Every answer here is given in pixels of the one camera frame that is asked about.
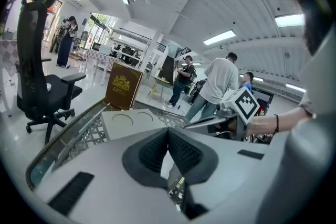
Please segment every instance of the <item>brown box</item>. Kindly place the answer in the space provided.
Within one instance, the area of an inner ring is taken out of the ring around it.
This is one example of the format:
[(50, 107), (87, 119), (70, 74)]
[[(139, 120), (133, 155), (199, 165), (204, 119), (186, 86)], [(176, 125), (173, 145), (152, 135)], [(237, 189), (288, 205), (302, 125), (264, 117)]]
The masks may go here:
[(129, 110), (134, 102), (143, 73), (114, 63), (106, 89), (106, 101), (118, 109)]

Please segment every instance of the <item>man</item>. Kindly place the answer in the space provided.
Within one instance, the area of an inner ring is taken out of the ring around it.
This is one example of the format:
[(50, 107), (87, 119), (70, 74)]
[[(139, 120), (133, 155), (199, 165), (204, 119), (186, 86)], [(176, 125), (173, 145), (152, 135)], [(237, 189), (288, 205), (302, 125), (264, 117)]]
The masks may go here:
[(251, 82), (253, 81), (254, 75), (252, 72), (246, 72), (243, 76), (243, 84), (239, 87), (245, 86), (250, 92), (252, 92)]
[(187, 55), (184, 60), (187, 65), (182, 69), (182, 71), (178, 71), (178, 78), (174, 82), (173, 96), (169, 100), (170, 105), (167, 106), (169, 109), (172, 109), (176, 106), (182, 90), (187, 86), (192, 73), (195, 71), (195, 67), (193, 66), (193, 58), (190, 55)]
[(237, 90), (238, 69), (234, 65), (237, 55), (230, 52), (226, 59), (216, 58), (204, 71), (208, 77), (195, 102), (186, 114), (186, 118), (191, 119), (204, 107), (201, 119), (214, 114), (216, 106), (221, 102), (227, 88)]
[(196, 90), (195, 90), (195, 92), (193, 94), (193, 98), (191, 99), (191, 104), (193, 104), (195, 102), (195, 100), (198, 97), (199, 92), (201, 91), (203, 85), (206, 83), (206, 80), (207, 79), (202, 79), (202, 80), (196, 82), (196, 85), (195, 85)]

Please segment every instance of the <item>chair armrest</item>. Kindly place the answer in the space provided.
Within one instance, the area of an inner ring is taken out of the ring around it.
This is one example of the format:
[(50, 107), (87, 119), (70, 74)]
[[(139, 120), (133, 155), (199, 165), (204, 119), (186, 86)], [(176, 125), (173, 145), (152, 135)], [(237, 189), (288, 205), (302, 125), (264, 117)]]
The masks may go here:
[(86, 75), (84, 73), (75, 73), (75, 74), (68, 75), (68, 76), (65, 76), (65, 77), (61, 78), (61, 81), (66, 83), (66, 84), (71, 84), (71, 83), (75, 83), (76, 81), (81, 80), (85, 77), (86, 77)]
[(51, 61), (51, 58), (48, 58), (48, 57), (41, 58), (41, 62), (49, 62), (49, 61)]

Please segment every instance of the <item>bracelet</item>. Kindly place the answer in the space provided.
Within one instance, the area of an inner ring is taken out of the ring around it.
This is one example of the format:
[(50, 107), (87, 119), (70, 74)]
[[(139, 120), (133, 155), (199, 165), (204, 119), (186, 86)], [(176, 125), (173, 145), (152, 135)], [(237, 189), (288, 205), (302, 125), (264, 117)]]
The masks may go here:
[(277, 114), (275, 114), (275, 116), (277, 117), (277, 127), (275, 128), (273, 135), (279, 132), (279, 116)]

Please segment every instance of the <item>gold logo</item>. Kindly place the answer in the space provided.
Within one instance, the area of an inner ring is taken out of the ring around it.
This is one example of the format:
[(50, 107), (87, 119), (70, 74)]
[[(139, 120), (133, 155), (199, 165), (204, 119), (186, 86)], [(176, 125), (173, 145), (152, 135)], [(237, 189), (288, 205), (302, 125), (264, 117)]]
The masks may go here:
[(116, 76), (112, 84), (116, 86), (117, 88), (122, 89), (124, 91), (130, 90), (130, 81), (128, 81), (125, 76), (120, 76), (120, 77)]

